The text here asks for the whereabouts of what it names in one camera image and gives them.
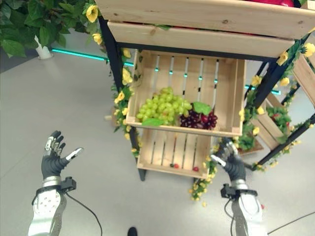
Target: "robotic hand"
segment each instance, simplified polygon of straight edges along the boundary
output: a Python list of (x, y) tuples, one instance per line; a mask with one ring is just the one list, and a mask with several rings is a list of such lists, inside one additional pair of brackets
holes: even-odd
[(43, 186), (36, 191), (32, 202), (34, 217), (28, 236), (57, 236), (61, 229), (62, 213), (66, 206), (64, 193), (76, 188), (72, 177), (61, 181), (60, 173), (66, 165), (83, 151), (77, 148), (64, 158), (60, 158), (65, 143), (60, 131), (53, 132), (45, 146), (41, 162)]
[(246, 185), (244, 163), (237, 148), (228, 138), (223, 138), (219, 151), (211, 155), (228, 173), (231, 186), (224, 184), (221, 189), (223, 198), (232, 199), (233, 219), (236, 222), (237, 236), (267, 236), (262, 225), (262, 209), (257, 200), (257, 192)]

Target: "yellow flower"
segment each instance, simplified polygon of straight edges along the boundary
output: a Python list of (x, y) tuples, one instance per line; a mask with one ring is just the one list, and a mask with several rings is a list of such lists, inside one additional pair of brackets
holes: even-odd
[(284, 77), (280, 80), (280, 86), (287, 86), (288, 84), (290, 84), (290, 79), (288, 77)]
[(261, 78), (260, 76), (255, 75), (255, 76), (252, 77), (252, 83), (251, 83), (251, 85), (253, 85), (253, 86), (260, 85), (261, 80), (262, 80), (262, 78)]
[(94, 34), (92, 34), (92, 36), (93, 36), (93, 40), (94, 40), (98, 45), (100, 45), (100, 44), (103, 42), (103, 40), (102, 40), (102, 35), (100, 35), (100, 33), (94, 33)]
[(315, 45), (313, 43), (307, 43), (304, 45), (306, 57), (310, 57), (313, 53), (315, 53)]
[(313, 31), (315, 31), (315, 27), (311, 29), (308, 33), (312, 33)]
[(283, 65), (283, 63), (286, 62), (287, 58), (288, 58), (287, 52), (283, 52), (283, 53), (280, 55), (279, 59), (277, 60), (277, 64), (280, 65), (280, 66)]
[(125, 98), (125, 94), (123, 91), (121, 91), (119, 94), (118, 94), (118, 97), (116, 98), (118, 101), (121, 101)]
[(128, 133), (126, 133), (126, 134), (125, 134), (125, 138), (126, 138), (127, 140), (130, 140), (130, 135), (129, 135)]
[(242, 110), (240, 110), (240, 112), (238, 113), (238, 115), (240, 116), (241, 121), (244, 121), (244, 120), (245, 120), (245, 110), (244, 110), (244, 108), (243, 108)]
[(128, 48), (123, 48), (123, 55), (126, 57), (126, 58), (131, 58), (131, 53), (129, 51)]
[(264, 111), (264, 109), (260, 106), (260, 107), (258, 107), (258, 109), (257, 109), (257, 113), (260, 114), (260, 115), (262, 115), (262, 114), (265, 113), (265, 111)]
[(259, 133), (259, 127), (255, 127), (253, 130), (252, 130), (252, 134), (253, 135), (257, 135)]
[(127, 115), (127, 112), (128, 112), (128, 108), (125, 107), (125, 108), (123, 109), (122, 113), (123, 113), (123, 115), (125, 116), (125, 115)]
[(94, 22), (97, 19), (98, 7), (96, 5), (89, 6), (86, 16), (90, 22)]

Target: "wooden box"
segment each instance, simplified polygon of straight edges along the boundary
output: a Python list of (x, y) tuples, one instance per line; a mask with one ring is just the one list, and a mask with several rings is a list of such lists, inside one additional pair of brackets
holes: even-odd
[[(138, 168), (207, 178), (208, 169), (202, 163), (209, 155), (211, 137), (144, 129), (142, 140)], [(178, 164), (179, 168), (170, 167), (170, 164)]]
[(266, 107), (282, 107), (282, 104), (273, 94), (269, 94), (262, 107), (264, 108), (265, 113), (262, 115), (257, 115), (257, 119), (252, 119), (251, 123), (259, 127), (258, 136), (262, 138), (270, 150), (273, 150), (280, 144), (278, 142), (278, 138), (282, 137), (284, 134), (277, 127), (274, 121), (268, 116)]
[[(136, 54), (133, 74), (142, 78), (129, 100), (127, 124), (139, 128), (214, 136), (241, 136), (239, 111), (243, 107), (246, 62), (184, 54), (142, 51)], [(201, 101), (215, 108), (218, 117), (213, 130), (178, 126), (142, 126), (136, 118), (147, 98), (171, 86), (175, 95), (183, 94), (189, 102)]]

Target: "green leaf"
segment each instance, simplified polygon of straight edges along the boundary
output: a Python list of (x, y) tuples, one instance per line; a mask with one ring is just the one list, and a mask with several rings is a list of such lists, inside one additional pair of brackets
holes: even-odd
[(24, 26), (24, 21), (26, 20), (26, 15), (22, 14), (21, 12), (12, 10), (10, 21), (18, 28)]
[(49, 31), (45, 27), (41, 27), (39, 30), (39, 43), (42, 47), (47, 46), (49, 42)]
[(54, 0), (44, 0), (44, 5), (47, 9), (51, 9), (54, 7)]
[(30, 0), (28, 4), (29, 16), (36, 20), (38, 18), (43, 18), (44, 16), (44, 9), (36, 0)]
[(65, 37), (60, 33), (57, 42), (65, 48)]
[(33, 20), (30, 15), (27, 16), (25, 22), (24, 22), (25, 25), (28, 25), (28, 26), (34, 26), (34, 27), (41, 27), (43, 26), (44, 24), (44, 20), (43, 19), (36, 19), (36, 20)]
[(208, 115), (211, 112), (211, 107), (202, 102), (194, 102), (193, 109), (195, 112), (203, 113), (204, 115)]
[(22, 0), (5, 0), (5, 2), (14, 10), (20, 8), (24, 3)]
[(164, 124), (164, 121), (157, 118), (149, 118), (149, 119), (146, 119), (144, 122), (142, 122), (142, 125), (147, 125), (147, 126), (160, 126), (163, 124)]
[(65, 17), (63, 21), (68, 28), (75, 27), (75, 24), (77, 23), (77, 20), (71, 17)]
[(10, 19), (11, 8), (7, 4), (2, 4), (1, 12), (3, 13), (4, 16), (6, 16), (8, 19)]
[(19, 42), (16, 42), (10, 39), (4, 39), (1, 45), (7, 54), (11, 54), (13, 56), (19, 56), (19, 57), (26, 57), (24, 47)]
[(59, 3), (59, 6), (61, 6), (64, 10), (73, 13), (74, 12), (74, 6), (68, 3)]

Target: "grape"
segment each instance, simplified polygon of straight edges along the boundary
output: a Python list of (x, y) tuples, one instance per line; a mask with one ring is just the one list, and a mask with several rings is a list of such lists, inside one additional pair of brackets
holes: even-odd
[(142, 114), (142, 113), (138, 113), (138, 114), (137, 114), (137, 118), (138, 118), (138, 119), (142, 119), (142, 118), (143, 118), (143, 114)]

